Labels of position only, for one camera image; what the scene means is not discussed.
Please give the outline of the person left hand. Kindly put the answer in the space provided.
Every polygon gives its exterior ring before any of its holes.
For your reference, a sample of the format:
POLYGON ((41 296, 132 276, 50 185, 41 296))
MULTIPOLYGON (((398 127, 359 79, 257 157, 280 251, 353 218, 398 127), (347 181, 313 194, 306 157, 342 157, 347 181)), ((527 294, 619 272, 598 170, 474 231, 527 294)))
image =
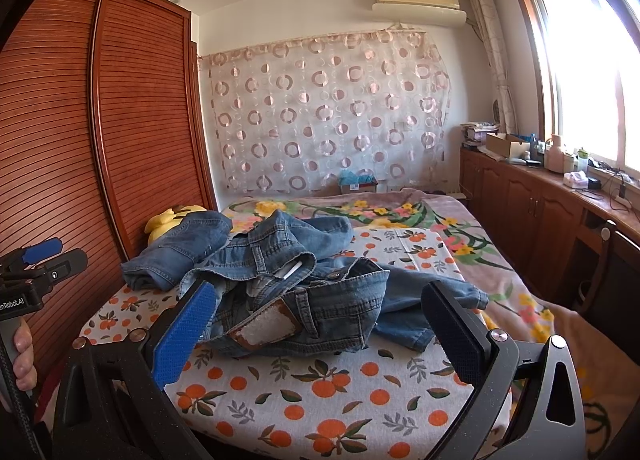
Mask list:
POLYGON ((13 360, 16 386, 22 392, 31 391, 37 384, 37 370, 34 362, 32 332, 24 318, 20 319, 20 325, 14 332, 13 345, 16 350, 13 360))

